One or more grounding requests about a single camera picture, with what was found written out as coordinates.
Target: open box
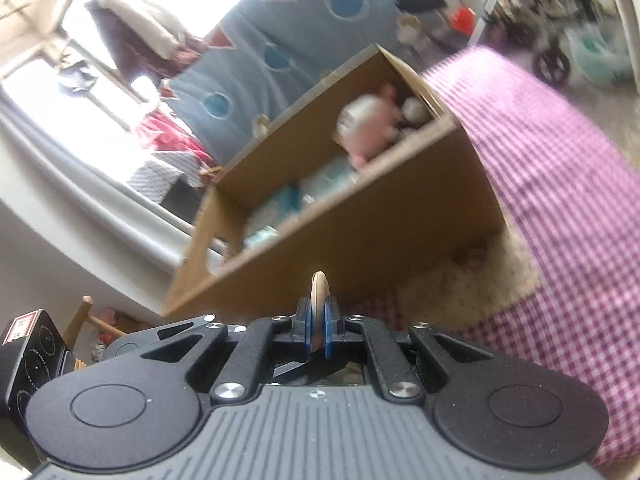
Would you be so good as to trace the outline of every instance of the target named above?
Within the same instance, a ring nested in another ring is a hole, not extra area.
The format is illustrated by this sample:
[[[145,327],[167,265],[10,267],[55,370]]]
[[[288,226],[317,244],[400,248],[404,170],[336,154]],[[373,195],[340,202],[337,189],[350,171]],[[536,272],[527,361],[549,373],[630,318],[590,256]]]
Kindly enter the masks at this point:
[[[345,104],[383,82],[398,102],[415,95],[433,119],[372,160],[354,184],[314,203],[278,236],[242,248],[249,213],[341,151],[332,140]],[[445,256],[479,242],[504,218],[463,127],[408,65],[371,46],[327,76],[273,121],[211,187],[174,276],[164,315],[215,312],[227,322],[295,311],[322,270],[340,304],[389,289]],[[211,274],[206,253],[223,238],[232,256]]]

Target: pink and white plush toy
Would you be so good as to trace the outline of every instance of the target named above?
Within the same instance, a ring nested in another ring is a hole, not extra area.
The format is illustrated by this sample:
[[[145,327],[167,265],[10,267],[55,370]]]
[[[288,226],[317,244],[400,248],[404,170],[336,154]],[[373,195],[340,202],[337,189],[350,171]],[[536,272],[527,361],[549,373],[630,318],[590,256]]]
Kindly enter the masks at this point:
[[[362,95],[340,112],[334,139],[349,153],[349,163],[357,170],[398,138],[396,124],[402,113],[395,98],[396,89],[384,83],[377,95]]]

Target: striped fabric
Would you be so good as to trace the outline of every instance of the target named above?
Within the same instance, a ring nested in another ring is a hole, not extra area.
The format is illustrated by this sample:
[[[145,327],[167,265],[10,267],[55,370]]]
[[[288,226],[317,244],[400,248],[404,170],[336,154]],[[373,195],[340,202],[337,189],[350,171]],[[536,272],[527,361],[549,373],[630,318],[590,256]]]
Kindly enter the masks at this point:
[[[489,49],[424,78],[465,125],[543,284],[463,335],[590,384],[610,416],[596,464],[640,452],[640,174],[564,98]],[[393,297],[358,310],[402,323]]]

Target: cardboard box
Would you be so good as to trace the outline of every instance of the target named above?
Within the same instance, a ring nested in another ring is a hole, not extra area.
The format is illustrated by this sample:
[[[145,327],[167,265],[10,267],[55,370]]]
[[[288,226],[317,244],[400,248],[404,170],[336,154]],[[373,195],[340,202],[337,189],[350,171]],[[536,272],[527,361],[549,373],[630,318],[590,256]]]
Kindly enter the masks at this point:
[[[342,149],[332,140],[338,114],[383,82],[396,87],[399,102],[412,94],[422,98],[433,120],[371,161],[355,184],[305,208],[277,237],[243,250],[249,213],[338,155]],[[372,46],[274,120],[267,136],[208,190],[164,315],[214,312],[226,322],[249,322],[293,313],[317,270],[327,275],[338,302],[348,304],[388,290],[503,225],[458,119],[408,65]],[[235,256],[210,274],[205,258],[215,237],[224,238]]]

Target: pink checkered cloth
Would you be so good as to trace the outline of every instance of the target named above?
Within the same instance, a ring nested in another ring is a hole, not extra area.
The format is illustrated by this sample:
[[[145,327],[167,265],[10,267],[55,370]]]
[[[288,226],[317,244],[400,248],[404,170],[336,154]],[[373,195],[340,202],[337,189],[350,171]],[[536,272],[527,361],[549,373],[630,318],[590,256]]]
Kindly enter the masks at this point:
[[[463,335],[590,384],[610,417],[596,464],[640,452],[640,174],[564,98],[489,49],[424,78],[464,124],[542,281]],[[367,311],[401,323],[392,296]]]

